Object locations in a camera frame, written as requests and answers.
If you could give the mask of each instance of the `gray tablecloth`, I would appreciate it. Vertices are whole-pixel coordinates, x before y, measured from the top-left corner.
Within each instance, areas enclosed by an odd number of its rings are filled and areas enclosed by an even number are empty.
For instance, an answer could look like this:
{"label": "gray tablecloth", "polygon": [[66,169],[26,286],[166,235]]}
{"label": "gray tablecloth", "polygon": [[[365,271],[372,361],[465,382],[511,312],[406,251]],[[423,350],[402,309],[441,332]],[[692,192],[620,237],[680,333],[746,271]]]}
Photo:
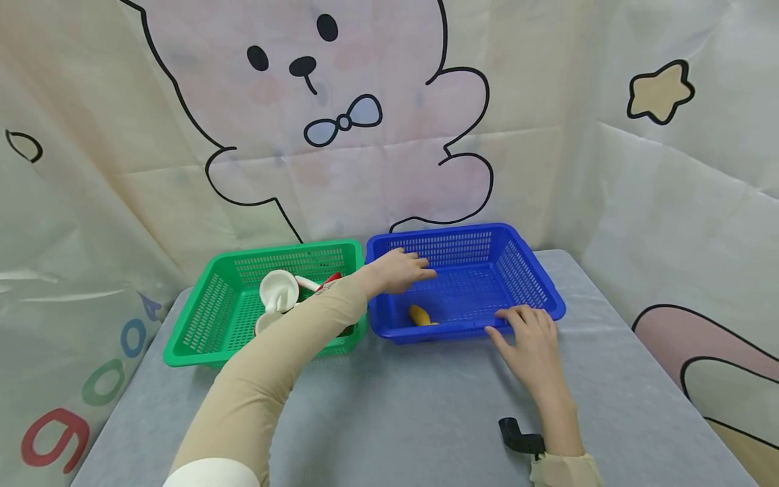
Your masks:
{"label": "gray tablecloth", "polygon": [[[576,262],[538,252],[568,305],[560,348],[584,442],[607,485],[755,485]],[[182,293],[73,482],[162,485],[212,369],[168,368]],[[529,458],[498,420],[540,431],[527,391],[489,340],[398,347],[370,331],[350,355],[314,361],[271,449],[276,487],[529,485]]]}

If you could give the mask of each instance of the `right hand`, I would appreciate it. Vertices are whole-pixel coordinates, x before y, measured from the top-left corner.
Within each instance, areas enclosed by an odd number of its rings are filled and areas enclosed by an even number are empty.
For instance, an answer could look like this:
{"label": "right hand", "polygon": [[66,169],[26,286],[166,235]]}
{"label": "right hand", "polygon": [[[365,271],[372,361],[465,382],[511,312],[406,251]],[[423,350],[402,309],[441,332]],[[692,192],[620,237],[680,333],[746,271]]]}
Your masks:
{"label": "right hand", "polygon": [[557,325],[549,314],[543,309],[522,305],[501,309],[495,316],[509,322],[514,329],[516,345],[509,345],[492,326],[487,326],[485,331],[511,372],[535,400],[569,394],[557,346]]}

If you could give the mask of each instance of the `plastic basket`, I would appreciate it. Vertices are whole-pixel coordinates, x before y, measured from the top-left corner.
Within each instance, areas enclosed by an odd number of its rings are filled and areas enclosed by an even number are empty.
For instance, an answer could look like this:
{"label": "plastic basket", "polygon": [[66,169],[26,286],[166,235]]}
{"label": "plastic basket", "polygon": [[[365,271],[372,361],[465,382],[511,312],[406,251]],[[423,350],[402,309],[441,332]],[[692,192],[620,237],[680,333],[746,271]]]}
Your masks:
{"label": "plastic basket", "polygon": [[[336,272],[344,276],[363,265],[355,240],[319,242],[271,249],[229,252],[214,257],[198,279],[174,326],[163,358],[171,367],[221,367],[254,337],[254,325],[265,311],[259,282],[275,269],[324,282]],[[301,289],[299,301],[311,291]],[[365,336],[363,316],[331,341],[319,356],[352,351]]]}
{"label": "plastic basket", "polygon": [[[368,241],[372,262],[403,247],[430,260],[439,277],[416,283],[402,295],[380,295],[368,306],[371,326],[397,344],[485,335],[493,325],[511,333],[495,311],[528,304],[543,308],[553,319],[566,305],[533,251],[506,224],[483,224],[377,235]],[[422,307],[438,325],[416,326],[408,310]]]}

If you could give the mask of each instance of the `arm sleeve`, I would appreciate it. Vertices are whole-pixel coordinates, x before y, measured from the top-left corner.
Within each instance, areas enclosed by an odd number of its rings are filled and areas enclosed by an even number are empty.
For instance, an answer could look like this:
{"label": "arm sleeve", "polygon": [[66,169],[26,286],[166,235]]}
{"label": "arm sleeve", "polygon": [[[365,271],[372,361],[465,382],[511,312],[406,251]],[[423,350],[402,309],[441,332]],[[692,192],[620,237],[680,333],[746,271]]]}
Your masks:
{"label": "arm sleeve", "polygon": [[545,454],[533,460],[530,481],[535,487],[603,487],[601,473],[589,454],[581,457]]}
{"label": "arm sleeve", "polygon": [[367,304],[360,285],[344,277],[279,318],[236,353],[192,420],[165,487],[184,485],[177,479],[184,482],[184,474],[193,468],[201,480],[206,475],[201,467],[216,476],[220,472],[213,469],[219,468],[224,478],[228,463],[234,470],[245,466],[256,476],[255,485],[267,486],[270,441],[295,381],[325,345],[365,314]]}

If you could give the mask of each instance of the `blue bow tie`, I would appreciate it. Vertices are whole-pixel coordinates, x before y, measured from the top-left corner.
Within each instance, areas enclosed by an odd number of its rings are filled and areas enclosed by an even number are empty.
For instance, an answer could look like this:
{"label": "blue bow tie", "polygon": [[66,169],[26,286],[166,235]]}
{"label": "blue bow tie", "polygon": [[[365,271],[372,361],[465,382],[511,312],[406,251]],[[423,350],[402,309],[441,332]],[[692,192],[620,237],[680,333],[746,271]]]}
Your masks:
{"label": "blue bow tie", "polygon": [[345,114],[335,120],[321,118],[306,125],[303,138],[314,147],[324,147],[333,142],[339,130],[346,132],[352,127],[376,127],[382,122],[382,106],[376,97],[365,94],[355,98]]}

